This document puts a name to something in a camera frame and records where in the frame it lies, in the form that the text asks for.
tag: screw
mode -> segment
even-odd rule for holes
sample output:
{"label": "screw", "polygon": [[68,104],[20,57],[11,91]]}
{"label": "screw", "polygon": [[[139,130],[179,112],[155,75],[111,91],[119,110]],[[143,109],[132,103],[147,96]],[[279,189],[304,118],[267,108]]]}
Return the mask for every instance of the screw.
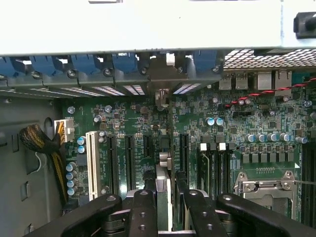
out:
{"label": "screw", "polygon": [[178,70],[178,73],[183,73],[183,67],[178,67],[177,70]]}
{"label": "screw", "polygon": [[224,195],[224,196],[223,196],[223,199],[225,199],[225,200],[227,200],[227,201],[230,201],[230,200],[232,200],[233,198],[232,198],[231,196],[229,196],[229,195]]}
{"label": "screw", "polygon": [[110,76],[110,75],[112,74],[111,69],[106,68],[106,69],[104,70],[103,74],[104,74],[105,76]]}
{"label": "screw", "polygon": [[140,193],[140,195],[147,195],[148,194],[148,192],[146,192],[146,191],[142,191],[141,193]]}
{"label": "screw", "polygon": [[71,77],[71,78],[73,78],[73,77],[76,76],[76,72],[75,72],[74,70],[69,70],[69,71],[67,72],[67,74],[68,74],[68,76]]}
{"label": "screw", "polygon": [[141,70],[140,70],[140,74],[141,75],[146,75],[147,73],[147,68],[143,67]]}
{"label": "screw", "polygon": [[41,74],[37,71],[33,71],[31,72],[32,77],[34,77],[35,79],[40,79]]}
{"label": "screw", "polygon": [[191,190],[191,191],[189,191],[189,194],[195,196],[195,195],[197,195],[198,193],[197,193],[197,191],[195,191],[195,190]]}
{"label": "screw", "polygon": [[114,200],[116,200],[116,197],[115,197],[115,196],[109,196],[109,197],[107,198],[107,201],[114,201]]}
{"label": "screw", "polygon": [[214,68],[212,68],[212,71],[217,73],[219,71],[219,67],[218,66],[215,66]]}

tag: white power connector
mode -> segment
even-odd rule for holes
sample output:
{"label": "white power connector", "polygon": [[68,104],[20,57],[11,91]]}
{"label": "white power connector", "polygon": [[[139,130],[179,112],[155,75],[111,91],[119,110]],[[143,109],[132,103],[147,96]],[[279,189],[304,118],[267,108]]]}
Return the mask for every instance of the white power connector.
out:
{"label": "white power connector", "polygon": [[73,119],[55,120],[54,131],[56,131],[58,122],[64,122],[65,142],[73,142],[75,139],[74,120]]}

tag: green circuit board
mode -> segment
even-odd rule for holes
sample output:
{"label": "green circuit board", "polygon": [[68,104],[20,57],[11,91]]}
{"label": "green circuit board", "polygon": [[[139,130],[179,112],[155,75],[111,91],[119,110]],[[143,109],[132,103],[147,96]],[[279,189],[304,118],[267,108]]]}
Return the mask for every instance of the green circuit board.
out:
{"label": "green circuit board", "polygon": [[[226,179],[228,187],[220,187],[219,192],[233,192],[233,186],[238,174],[245,172],[251,180],[280,179],[285,171],[291,170],[296,180],[301,180],[302,147],[295,142],[296,136],[306,136],[311,139],[316,137],[315,123],[309,117],[310,110],[305,108],[303,101],[310,99],[315,101],[316,94],[312,91],[306,92],[302,89],[293,89],[289,102],[279,103],[271,95],[260,97],[249,97],[249,105],[235,104],[230,108],[224,105],[231,101],[245,96],[249,91],[230,90],[219,91],[216,88],[204,88],[191,93],[190,95],[170,97],[172,103],[172,119],[169,118],[169,111],[158,111],[155,102],[149,97],[121,97],[121,98],[79,98],[63,101],[63,114],[66,119],[74,119],[75,139],[84,136],[86,132],[104,130],[109,135],[116,136],[117,159],[118,159],[118,186],[119,194],[124,198],[130,190],[126,170],[126,144],[127,135],[132,135],[134,139],[136,188],[144,187],[143,174],[148,170],[154,170],[159,162],[159,137],[172,131],[174,145],[174,167],[175,170],[183,169],[181,153],[181,136],[186,135],[188,139],[188,164],[187,176],[191,189],[204,189],[205,182],[200,180],[198,175],[200,144],[202,137],[210,136],[212,139],[218,138],[220,142],[233,144],[234,148],[227,153],[228,162],[222,164],[222,170],[228,170]],[[107,113],[105,106],[110,105],[112,111]],[[67,108],[73,106],[75,113],[70,115]],[[267,111],[273,110],[274,116],[267,115]],[[102,117],[102,122],[95,123],[93,118],[96,115]],[[207,118],[221,118],[224,122],[222,126],[209,126]],[[246,142],[247,134],[263,134],[265,137],[269,133],[279,135],[286,133],[290,136],[289,142],[276,141],[269,142]],[[152,139],[151,154],[144,154],[144,135]],[[109,143],[100,143],[100,165],[102,187],[110,186],[109,175]],[[67,162],[77,159],[77,143],[66,144]],[[271,160],[265,160],[262,154],[269,154]],[[79,167],[78,170],[78,192],[72,198],[79,198],[89,192],[87,184],[87,170]],[[300,208],[297,208],[297,219],[300,218]]]}

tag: pci slot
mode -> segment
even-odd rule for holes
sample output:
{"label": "pci slot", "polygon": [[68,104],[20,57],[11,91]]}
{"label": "pci slot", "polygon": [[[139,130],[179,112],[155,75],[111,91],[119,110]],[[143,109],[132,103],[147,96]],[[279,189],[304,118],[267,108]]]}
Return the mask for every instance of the pci slot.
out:
{"label": "pci slot", "polygon": [[85,137],[87,148],[89,200],[92,201],[101,195],[99,135],[97,131],[93,131],[87,132]]}
{"label": "pci slot", "polygon": [[134,135],[125,136],[127,190],[136,189]]}
{"label": "pci slot", "polygon": [[[316,182],[316,142],[303,145],[302,179]],[[302,223],[316,228],[316,186],[302,184]]]}
{"label": "pci slot", "polygon": [[152,158],[154,154],[153,139],[151,135],[144,135],[144,156],[145,158]]}
{"label": "pci slot", "polygon": [[185,133],[180,134],[180,170],[184,171],[187,176],[187,184],[190,183],[189,170],[189,135]]}
{"label": "pci slot", "polygon": [[110,169],[110,191],[112,194],[120,195],[119,190],[119,171],[118,171],[118,153],[117,153],[117,138],[115,135],[109,135],[108,142],[108,162]]}

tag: metal mesh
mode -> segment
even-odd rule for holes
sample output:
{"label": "metal mesh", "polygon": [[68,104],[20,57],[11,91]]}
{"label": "metal mesh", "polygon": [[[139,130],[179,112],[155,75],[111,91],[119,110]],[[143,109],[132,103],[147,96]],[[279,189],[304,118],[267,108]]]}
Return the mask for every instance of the metal mesh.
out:
{"label": "metal mesh", "polygon": [[224,70],[301,67],[316,67],[316,49],[296,49],[273,56],[255,56],[253,49],[235,49],[225,56]]}

